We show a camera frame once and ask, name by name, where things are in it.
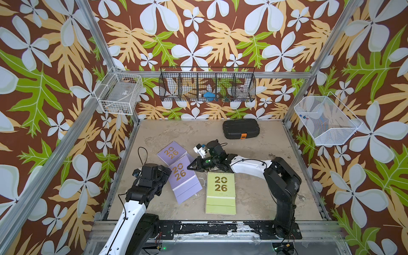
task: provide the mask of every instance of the metal rail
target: metal rail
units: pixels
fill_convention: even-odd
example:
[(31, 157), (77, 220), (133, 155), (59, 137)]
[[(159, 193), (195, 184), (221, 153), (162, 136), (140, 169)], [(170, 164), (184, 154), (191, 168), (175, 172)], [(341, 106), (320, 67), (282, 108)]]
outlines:
[[(122, 71), (131, 74), (137, 74), (143, 78), (159, 78), (160, 71)], [(280, 78), (280, 79), (309, 79), (312, 77), (310, 72), (254, 72), (255, 78)]]

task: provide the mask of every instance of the wall-mounted basket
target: wall-mounted basket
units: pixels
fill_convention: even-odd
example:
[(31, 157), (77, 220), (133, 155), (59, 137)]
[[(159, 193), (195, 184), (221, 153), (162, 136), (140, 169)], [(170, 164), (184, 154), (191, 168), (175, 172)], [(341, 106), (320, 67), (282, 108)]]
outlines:
[(143, 88), (140, 75), (114, 73), (111, 77), (106, 77), (101, 86), (105, 88), (98, 97), (98, 102), (104, 113), (133, 114)]
[(162, 101), (252, 102), (255, 99), (254, 68), (241, 72), (234, 68), (205, 72), (177, 69), (180, 68), (160, 68), (159, 92)]
[(295, 106), (316, 146), (343, 145), (363, 124), (341, 100), (337, 98), (355, 119), (351, 120), (329, 96), (307, 96)]

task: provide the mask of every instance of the worn work surface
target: worn work surface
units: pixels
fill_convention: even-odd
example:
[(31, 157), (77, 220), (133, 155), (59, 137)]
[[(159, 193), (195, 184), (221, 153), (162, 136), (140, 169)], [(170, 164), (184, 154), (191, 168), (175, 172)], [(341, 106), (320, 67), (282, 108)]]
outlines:
[[(219, 143), (227, 142), (224, 150), (227, 153), (259, 160), (282, 157), (302, 178), (299, 194), (306, 197), (304, 202), (296, 199), (296, 220), (321, 220), (320, 213), (313, 200), (312, 193), (296, 160), (293, 149), (280, 121), (259, 121), (259, 136), (244, 140), (228, 140), (222, 132), (222, 121), (154, 121), (143, 120), (131, 150), (117, 194), (123, 194), (134, 181), (133, 170), (141, 167), (138, 147), (149, 152), (148, 163), (164, 164), (157, 153), (167, 144), (176, 141), (188, 153), (197, 157), (193, 147), (198, 143), (206, 144), (218, 139)], [(146, 158), (140, 150), (142, 160)], [(170, 184), (166, 183), (161, 196), (155, 196), (147, 212), (159, 215), (161, 220), (272, 220), (276, 214), (276, 204), (272, 200), (266, 181), (242, 173), (235, 174), (236, 215), (206, 214), (206, 173), (198, 173), (203, 189), (182, 204), (178, 204)], [(122, 204), (115, 195), (108, 219), (117, 220), (122, 212)]]

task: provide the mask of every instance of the green desk calendar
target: green desk calendar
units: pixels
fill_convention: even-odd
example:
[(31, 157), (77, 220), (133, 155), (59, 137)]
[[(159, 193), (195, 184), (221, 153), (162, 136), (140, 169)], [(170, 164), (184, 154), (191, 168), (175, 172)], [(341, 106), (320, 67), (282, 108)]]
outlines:
[(206, 213), (237, 214), (233, 173), (207, 174)]

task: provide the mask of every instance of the toolbox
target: toolbox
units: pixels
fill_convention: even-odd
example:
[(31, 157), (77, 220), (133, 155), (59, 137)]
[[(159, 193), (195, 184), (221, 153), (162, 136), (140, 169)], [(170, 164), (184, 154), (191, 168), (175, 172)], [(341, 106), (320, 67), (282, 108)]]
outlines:
[(259, 125), (254, 119), (224, 121), (222, 130), (227, 139), (246, 139), (259, 135)]

